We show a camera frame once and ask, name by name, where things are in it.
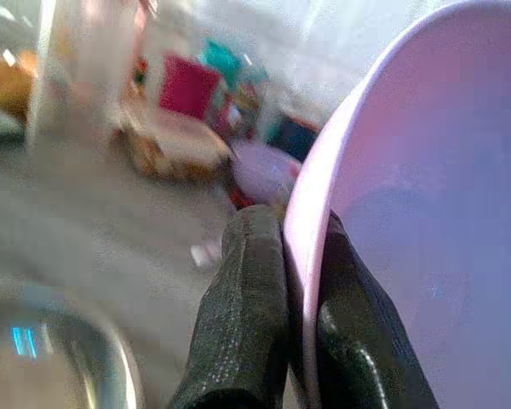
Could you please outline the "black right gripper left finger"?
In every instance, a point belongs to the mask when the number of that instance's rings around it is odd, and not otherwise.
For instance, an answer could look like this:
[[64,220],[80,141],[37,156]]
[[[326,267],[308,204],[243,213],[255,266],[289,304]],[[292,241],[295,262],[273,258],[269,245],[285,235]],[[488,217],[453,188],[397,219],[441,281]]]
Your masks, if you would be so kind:
[[274,212],[265,205],[239,210],[223,233],[221,254],[169,409],[282,409],[290,331]]

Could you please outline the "yellow mango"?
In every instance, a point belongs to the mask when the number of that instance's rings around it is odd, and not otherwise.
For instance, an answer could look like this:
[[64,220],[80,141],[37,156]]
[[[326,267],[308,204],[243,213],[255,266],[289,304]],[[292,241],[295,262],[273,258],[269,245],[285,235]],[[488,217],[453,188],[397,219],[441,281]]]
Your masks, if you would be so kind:
[[0,60],[0,109],[25,122],[33,82],[34,77],[29,72]]

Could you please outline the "red plastic container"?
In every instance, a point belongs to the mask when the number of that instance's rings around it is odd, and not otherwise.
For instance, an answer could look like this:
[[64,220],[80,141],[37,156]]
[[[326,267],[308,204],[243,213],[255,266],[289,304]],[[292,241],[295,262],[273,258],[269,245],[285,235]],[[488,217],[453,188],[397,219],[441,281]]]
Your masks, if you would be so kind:
[[204,120],[221,74],[195,60],[179,55],[164,57],[164,80],[160,108]]

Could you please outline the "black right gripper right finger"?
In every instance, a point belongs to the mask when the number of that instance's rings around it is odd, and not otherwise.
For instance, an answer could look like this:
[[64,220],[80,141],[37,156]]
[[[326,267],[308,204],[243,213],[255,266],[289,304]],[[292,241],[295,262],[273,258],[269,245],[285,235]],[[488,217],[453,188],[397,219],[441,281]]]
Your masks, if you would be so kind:
[[322,409],[439,409],[399,313],[330,214],[319,286]]

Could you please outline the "clear bottle with orange cap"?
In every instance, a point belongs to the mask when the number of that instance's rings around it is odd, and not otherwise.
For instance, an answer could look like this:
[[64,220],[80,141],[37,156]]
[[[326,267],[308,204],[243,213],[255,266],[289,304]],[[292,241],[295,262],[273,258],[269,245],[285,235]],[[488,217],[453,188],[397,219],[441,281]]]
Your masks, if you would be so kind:
[[105,143],[155,11],[156,0],[41,0],[29,148]]

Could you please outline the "clear square food container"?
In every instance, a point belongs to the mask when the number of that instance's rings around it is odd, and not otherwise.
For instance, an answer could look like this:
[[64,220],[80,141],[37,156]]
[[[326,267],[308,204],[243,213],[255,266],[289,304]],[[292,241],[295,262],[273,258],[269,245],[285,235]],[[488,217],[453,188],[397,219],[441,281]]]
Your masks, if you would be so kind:
[[133,166],[154,179],[212,181],[233,155],[208,125],[180,114],[125,118],[118,133]]

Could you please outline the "shallow steel bowl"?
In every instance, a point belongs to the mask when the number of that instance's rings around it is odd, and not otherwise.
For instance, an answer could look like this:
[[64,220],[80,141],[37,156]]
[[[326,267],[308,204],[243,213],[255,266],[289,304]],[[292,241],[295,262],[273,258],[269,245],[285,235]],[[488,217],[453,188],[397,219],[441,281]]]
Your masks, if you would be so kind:
[[0,409],[146,409],[117,329],[73,302],[0,300]]

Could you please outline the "purple plastic bowl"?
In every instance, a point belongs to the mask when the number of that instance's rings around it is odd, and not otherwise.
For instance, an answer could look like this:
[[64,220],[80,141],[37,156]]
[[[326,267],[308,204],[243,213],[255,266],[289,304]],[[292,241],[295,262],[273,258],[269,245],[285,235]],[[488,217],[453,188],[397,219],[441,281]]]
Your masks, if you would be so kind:
[[511,0],[454,3],[399,34],[301,167],[284,248],[309,409],[330,215],[398,309],[439,406],[511,409]]

